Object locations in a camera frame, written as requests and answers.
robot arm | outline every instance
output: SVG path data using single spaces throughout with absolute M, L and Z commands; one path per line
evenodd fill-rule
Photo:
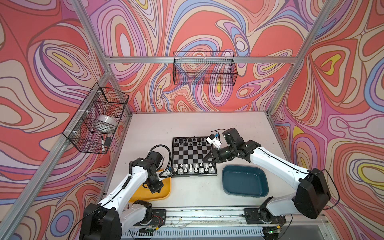
M 296 191 L 290 195 L 268 198 L 260 206 L 263 221 L 270 222 L 274 217 L 293 213 L 301 213 L 315 219 L 331 199 L 322 171 L 316 168 L 310 171 L 292 164 L 252 140 L 244 142 L 234 128 L 224 131 L 223 136 L 228 146 L 220 149 L 214 147 L 204 157 L 203 162 L 222 163 L 238 157 L 264 167 Z
M 162 180 L 156 169 L 160 166 L 162 156 L 151 151 L 148 156 L 129 163 L 129 173 L 119 185 L 97 205 L 89 204 L 84 210 L 79 240 L 117 240 L 123 232 L 134 224 L 149 223 L 152 218 L 152 204 L 138 200 L 124 211 L 136 190 L 146 183 L 152 193 L 160 192 Z

black and white checkered board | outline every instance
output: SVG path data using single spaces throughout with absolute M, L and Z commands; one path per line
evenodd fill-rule
M 207 137 L 174 137 L 172 139 L 173 177 L 217 175 L 215 163 L 203 163 L 203 158 L 212 148 L 206 139 Z

blue plastic tray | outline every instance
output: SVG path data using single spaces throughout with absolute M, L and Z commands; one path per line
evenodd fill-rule
M 265 197 L 269 191 L 263 170 L 239 165 L 224 167 L 223 188 L 227 194 L 248 197 Z

pink wall panel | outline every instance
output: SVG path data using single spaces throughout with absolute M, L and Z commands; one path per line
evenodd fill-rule
M 102 74 L 70 1 L 0 1 L 0 220 Z M 125 123 L 107 155 L 65 152 L 13 239 L 68 235 L 96 201 Z
M 172 56 L 227 50 L 296 56 L 323 1 L 83 1 L 109 56 Z
M 133 112 L 265 111 L 289 64 L 238 64 L 234 86 L 175 86 L 173 64 L 114 64 Z
M 384 239 L 383 37 L 383 1 L 339 1 L 273 115 L 294 163 L 335 180 L 340 239 Z

wire basket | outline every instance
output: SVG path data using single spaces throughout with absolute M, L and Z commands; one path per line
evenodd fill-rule
M 80 120 L 64 134 L 79 152 L 106 154 L 129 96 L 114 88 L 99 87 Z M 108 116 L 108 121 L 100 117 Z
M 234 54 L 233 51 L 175 51 L 173 83 L 234 86 L 237 78 Z

